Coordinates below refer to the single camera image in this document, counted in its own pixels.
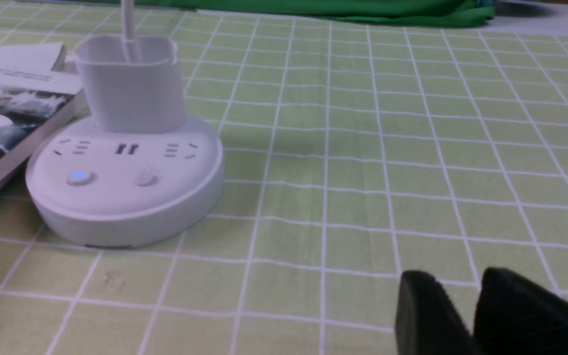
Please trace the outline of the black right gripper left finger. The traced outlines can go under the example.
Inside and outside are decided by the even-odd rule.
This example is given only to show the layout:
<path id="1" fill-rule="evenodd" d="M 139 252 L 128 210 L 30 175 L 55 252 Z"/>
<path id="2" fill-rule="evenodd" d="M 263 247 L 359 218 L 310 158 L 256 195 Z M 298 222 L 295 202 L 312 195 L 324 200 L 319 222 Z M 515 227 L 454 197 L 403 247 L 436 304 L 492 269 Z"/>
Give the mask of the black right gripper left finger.
<path id="1" fill-rule="evenodd" d="M 480 355 L 442 285 L 431 274 L 401 274 L 394 324 L 399 355 Z"/>

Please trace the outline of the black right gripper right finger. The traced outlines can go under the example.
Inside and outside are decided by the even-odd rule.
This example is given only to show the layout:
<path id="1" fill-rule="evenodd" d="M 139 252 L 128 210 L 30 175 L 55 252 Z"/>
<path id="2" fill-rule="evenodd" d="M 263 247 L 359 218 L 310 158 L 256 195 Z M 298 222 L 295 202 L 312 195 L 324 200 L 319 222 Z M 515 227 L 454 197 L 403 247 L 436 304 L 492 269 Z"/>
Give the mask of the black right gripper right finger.
<path id="1" fill-rule="evenodd" d="M 508 268 L 489 267 L 473 338 L 487 355 L 568 355 L 568 301 Z"/>

